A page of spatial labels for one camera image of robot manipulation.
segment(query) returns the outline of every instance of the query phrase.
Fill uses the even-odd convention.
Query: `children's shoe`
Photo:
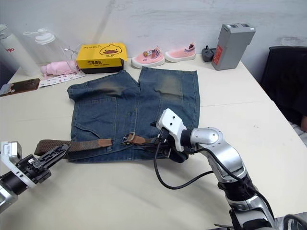
[[[165,59],[170,62],[193,60],[195,58],[195,46],[190,44],[188,48],[169,51],[165,53]]]
[[[165,58],[163,53],[160,51],[159,47],[155,49],[146,50],[137,57],[131,59],[131,64],[139,69],[145,67],[160,66],[165,63]]]

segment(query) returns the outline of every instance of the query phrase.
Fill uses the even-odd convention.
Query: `table surface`
[[[199,127],[216,127],[240,153],[253,183],[276,217],[307,211],[307,148],[242,63],[215,71],[198,55],[193,61],[159,69],[197,70],[201,95]],[[126,63],[138,79],[140,70]],[[107,74],[91,74],[61,84],[0,98],[0,140],[17,140],[23,156],[41,139],[69,140],[73,101],[67,88]],[[33,77],[18,70],[11,82]],[[171,185],[210,170],[195,154],[182,164],[158,160]],[[230,224],[229,205],[213,174],[180,190],[157,180],[152,161],[73,164],[51,168],[52,176],[28,189],[0,217],[6,230],[20,229],[211,229]]]

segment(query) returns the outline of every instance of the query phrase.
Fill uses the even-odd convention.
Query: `denim shorts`
[[[71,153],[76,163],[151,160],[154,153],[137,145],[122,145],[131,132],[154,138],[159,130],[150,126],[170,108],[186,127],[198,127],[200,96],[196,71],[143,67],[139,82],[122,70],[117,74],[72,85],[67,90],[75,101],[71,123],[72,141],[112,139],[112,146]],[[184,157],[173,159],[183,162]]]

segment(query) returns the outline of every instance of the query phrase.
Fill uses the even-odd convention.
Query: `brown belt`
[[[141,145],[145,143],[150,143],[152,140],[149,138],[142,138],[135,135],[134,132],[129,133],[123,138],[123,145],[134,144]],[[112,146],[111,139],[98,139],[90,141],[70,141],[70,140],[41,140],[35,149],[34,154],[37,156],[42,156],[49,150],[53,149],[58,145],[70,144],[71,147],[67,152],[78,152],[82,150],[93,150],[103,147]]]

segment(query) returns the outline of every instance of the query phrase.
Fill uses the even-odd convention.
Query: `shoe sole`
[[[171,56],[169,56],[168,52],[166,52],[164,57],[165,57],[166,60],[168,60],[170,62],[179,62],[179,61],[194,60],[195,57],[196,57],[196,54],[193,54],[192,56],[188,56],[188,57],[171,57]]]
[[[158,62],[154,62],[154,63],[150,63],[150,64],[142,64],[139,63],[135,60],[135,57],[133,57],[131,59],[131,65],[133,65],[136,68],[142,69],[143,66],[145,67],[155,67],[155,66],[160,66],[163,65],[165,63],[165,58],[163,58],[162,60],[158,61]]]

